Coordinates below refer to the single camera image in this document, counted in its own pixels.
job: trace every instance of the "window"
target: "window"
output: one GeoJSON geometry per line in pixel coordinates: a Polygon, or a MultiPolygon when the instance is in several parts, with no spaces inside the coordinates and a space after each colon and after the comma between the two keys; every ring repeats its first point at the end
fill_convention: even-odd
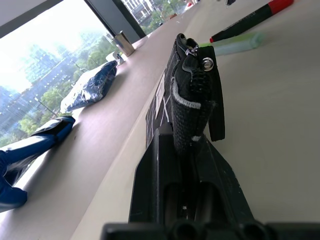
{"type": "Polygon", "coordinates": [[[187,6],[183,0],[122,0],[146,34],[156,30],[173,14],[182,14],[187,6]]]}
{"type": "Polygon", "coordinates": [[[82,73],[117,49],[108,34],[83,0],[64,0],[0,39],[0,147],[62,115],[82,73]]]}

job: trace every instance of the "zipper pull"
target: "zipper pull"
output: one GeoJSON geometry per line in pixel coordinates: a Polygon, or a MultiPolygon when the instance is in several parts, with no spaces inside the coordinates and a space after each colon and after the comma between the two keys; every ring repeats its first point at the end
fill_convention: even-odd
{"type": "Polygon", "coordinates": [[[189,54],[191,54],[192,56],[194,56],[194,57],[196,57],[197,56],[197,52],[198,52],[198,48],[199,48],[199,46],[198,45],[196,45],[194,48],[192,48],[192,49],[190,49],[190,48],[188,48],[186,51],[185,51],[185,55],[189,55],[189,54]]]}

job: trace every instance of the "white label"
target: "white label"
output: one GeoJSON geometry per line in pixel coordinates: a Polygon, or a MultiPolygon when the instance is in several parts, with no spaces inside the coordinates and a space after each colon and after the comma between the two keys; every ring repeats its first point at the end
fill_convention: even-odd
{"type": "Polygon", "coordinates": [[[165,95],[165,73],[163,72],[160,83],[159,83],[159,87],[156,90],[156,94],[155,94],[155,118],[158,117],[161,101],[164,95],[165,95]]]}

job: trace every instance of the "green highlighter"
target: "green highlighter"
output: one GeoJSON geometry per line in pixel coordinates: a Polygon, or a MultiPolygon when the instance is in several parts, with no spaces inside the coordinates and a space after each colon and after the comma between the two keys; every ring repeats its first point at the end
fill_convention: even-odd
{"type": "Polygon", "coordinates": [[[251,32],[213,43],[202,43],[199,47],[213,46],[215,55],[221,56],[256,49],[264,38],[265,36],[260,32],[251,32]]]}

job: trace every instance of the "metal grommet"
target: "metal grommet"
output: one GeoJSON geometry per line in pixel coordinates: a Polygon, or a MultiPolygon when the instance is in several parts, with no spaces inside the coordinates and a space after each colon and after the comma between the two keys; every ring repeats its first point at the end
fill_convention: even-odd
{"type": "Polygon", "coordinates": [[[201,61],[202,68],[205,72],[209,72],[214,68],[214,61],[210,57],[206,57],[201,61]]]}

